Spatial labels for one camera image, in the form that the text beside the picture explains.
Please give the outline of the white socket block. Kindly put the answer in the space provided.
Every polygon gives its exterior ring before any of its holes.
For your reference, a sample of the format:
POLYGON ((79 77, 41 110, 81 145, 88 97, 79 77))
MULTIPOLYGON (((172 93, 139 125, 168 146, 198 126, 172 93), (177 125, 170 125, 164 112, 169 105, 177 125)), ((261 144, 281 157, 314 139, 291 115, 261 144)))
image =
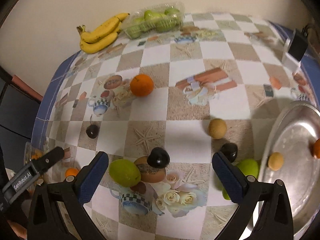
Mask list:
POLYGON ((288 54, 290 39, 287 39, 284 44, 283 55, 281 58, 281 62, 288 70, 290 70, 293 74, 296 74, 301 67, 301 61, 295 60, 291 55, 288 54))

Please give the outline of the large steel bowl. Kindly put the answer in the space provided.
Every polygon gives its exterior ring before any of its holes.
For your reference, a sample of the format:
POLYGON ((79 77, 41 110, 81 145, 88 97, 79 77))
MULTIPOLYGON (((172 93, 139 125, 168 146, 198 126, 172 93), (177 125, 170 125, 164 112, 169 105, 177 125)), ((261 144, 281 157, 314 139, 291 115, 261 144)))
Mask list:
POLYGON ((293 217, 293 237, 301 239, 319 212, 319 159, 312 146, 319 139, 319 110, 307 101, 294 101, 277 117, 261 159, 258 179, 284 182, 293 217), (278 171, 268 168, 273 152, 284 157, 278 171))

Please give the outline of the lower yellow banana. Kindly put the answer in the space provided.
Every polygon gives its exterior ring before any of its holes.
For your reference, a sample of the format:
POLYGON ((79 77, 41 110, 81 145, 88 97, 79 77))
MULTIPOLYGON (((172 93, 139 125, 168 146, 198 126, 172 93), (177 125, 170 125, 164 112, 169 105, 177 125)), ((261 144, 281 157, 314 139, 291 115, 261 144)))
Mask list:
POLYGON ((117 32, 112 32, 100 41, 95 43, 87 43, 84 40, 80 41, 80 49, 87 54, 95 54, 109 45, 111 45, 118 38, 117 32))

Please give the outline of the black power adapter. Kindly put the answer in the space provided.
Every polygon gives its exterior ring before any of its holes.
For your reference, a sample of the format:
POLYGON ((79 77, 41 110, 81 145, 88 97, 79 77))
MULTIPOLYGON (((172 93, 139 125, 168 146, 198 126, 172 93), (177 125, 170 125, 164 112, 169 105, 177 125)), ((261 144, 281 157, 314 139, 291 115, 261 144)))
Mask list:
POLYGON ((289 43, 288 54, 299 62, 302 60, 307 48, 307 37, 301 31, 295 29, 293 31, 293 37, 289 43))

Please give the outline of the tan longan fruit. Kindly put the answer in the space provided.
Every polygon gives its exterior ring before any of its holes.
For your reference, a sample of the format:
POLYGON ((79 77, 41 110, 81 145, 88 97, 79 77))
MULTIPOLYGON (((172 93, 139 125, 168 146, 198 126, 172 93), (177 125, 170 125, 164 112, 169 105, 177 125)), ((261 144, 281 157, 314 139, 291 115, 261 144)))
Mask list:
POLYGON ((227 132, 226 122, 222 119, 213 119, 208 126, 208 133, 213 139, 221 139, 227 132))

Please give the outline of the small dark cherry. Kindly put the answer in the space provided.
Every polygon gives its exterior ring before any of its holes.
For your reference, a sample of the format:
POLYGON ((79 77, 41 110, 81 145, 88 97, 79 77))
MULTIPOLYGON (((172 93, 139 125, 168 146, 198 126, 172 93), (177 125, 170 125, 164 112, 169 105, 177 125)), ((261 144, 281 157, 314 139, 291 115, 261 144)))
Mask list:
POLYGON ((100 127, 97 125, 96 122, 93 122, 93 116, 90 116, 89 119, 89 126, 86 128, 86 134, 89 138, 95 139, 100 131, 100 127))

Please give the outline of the orange tangerine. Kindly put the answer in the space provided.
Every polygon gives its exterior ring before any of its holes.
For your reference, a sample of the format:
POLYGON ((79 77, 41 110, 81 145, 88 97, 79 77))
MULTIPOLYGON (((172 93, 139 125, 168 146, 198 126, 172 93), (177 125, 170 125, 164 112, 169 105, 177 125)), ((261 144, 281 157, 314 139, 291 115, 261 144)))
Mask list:
POLYGON ((130 89, 137 97, 148 96, 154 89, 154 82, 151 77, 145 74, 135 76, 130 82, 130 89))
POLYGON ((320 139, 317 139, 312 146, 312 155, 320 159, 320 139))

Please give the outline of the upper yellow banana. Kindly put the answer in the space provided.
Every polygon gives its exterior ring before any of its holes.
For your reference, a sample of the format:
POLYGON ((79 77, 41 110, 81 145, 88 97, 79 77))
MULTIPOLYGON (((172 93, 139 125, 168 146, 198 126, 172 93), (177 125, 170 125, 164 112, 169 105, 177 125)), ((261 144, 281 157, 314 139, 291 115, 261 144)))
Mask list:
POLYGON ((122 22, 129 16, 129 13, 120 13, 105 21, 94 31, 86 31, 85 25, 77 26, 77 31, 82 40, 86 43, 92 44, 105 38, 107 35, 115 32, 119 33, 122 22))

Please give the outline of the clear box of green fruit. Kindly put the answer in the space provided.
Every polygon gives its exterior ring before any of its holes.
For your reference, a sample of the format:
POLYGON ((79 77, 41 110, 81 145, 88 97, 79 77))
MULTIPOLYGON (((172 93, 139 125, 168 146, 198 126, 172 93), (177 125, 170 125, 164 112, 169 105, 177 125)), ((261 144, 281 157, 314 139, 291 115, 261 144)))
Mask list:
POLYGON ((155 31, 166 33, 183 25, 185 7, 182 2, 171 2, 144 7, 131 13, 121 24, 129 39, 134 40, 142 35, 155 31))

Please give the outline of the small green mango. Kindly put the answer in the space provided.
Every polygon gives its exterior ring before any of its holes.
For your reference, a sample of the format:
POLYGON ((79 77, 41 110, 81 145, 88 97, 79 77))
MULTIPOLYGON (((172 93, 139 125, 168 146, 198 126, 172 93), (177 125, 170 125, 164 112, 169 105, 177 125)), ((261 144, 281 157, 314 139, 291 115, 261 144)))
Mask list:
POLYGON ((133 187, 141 181, 138 167, 126 159, 118 159, 110 163, 108 173, 122 187, 133 187))

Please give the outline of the orange tangerine edge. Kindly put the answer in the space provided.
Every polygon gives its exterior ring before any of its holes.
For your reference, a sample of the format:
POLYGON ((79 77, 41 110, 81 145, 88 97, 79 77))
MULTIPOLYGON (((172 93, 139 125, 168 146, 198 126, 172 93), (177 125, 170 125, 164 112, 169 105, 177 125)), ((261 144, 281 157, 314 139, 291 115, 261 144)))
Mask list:
POLYGON ((65 177, 69 177, 69 176, 73 176, 73 177, 76 177, 79 173, 79 170, 77 168, 68 168, 66 171, 65 171, 65 177))

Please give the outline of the checkered printed tablecloth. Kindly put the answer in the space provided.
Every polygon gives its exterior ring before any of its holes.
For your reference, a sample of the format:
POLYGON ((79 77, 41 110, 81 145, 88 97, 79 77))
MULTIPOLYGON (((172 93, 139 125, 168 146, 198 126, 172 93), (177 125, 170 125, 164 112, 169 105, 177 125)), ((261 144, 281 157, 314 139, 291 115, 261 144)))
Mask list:
POLYGON ((47 173, 65 177, 99 151, 110 161, 144 162, 154 147, 170 155, 165 171, 141 173, 155 211, 136 215, 117 199, 131 190, 108 173, 85 210, 107 239, 213 239, 235 205, 222 192, 210 161, 224 143, 238 146, 236 162, 261 161, 268 136, 290 103, 319 106, 317 61, 305 54, 296 74, 281 62, 289 29, 246 15, 188 14, 181 30, 125 34, 96 53, 79 52, 60 65, 40 104, 31 143, 71 155, 47 173), (153 79, 151 94, 137 97, 131 80, 153 79), (98 136, 86 134, 90 116, 98 136), (226 122, 221 139, 211 120, 226 122))

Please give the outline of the yellow banana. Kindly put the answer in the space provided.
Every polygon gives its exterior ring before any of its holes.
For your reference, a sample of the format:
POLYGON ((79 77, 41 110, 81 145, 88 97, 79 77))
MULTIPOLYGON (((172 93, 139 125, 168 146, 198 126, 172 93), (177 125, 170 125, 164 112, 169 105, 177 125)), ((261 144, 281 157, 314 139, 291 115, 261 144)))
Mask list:
POLYGON ((112 32, 100 41, 95 43, 87 43, 84 40, 80 41, 80 49, 87 54, 95 54, 109 45, 111 45, 118 38, 117 32, 112 32))
POLYGON ((82 40, 86 43, 92 44, 105 38, 107 35, 115 32, 119 33, 122 22, 129 16, 129 13, 120 13, 105 21, 94 31, 86 31, 85 25, 77 26, 77 31, 82 40))

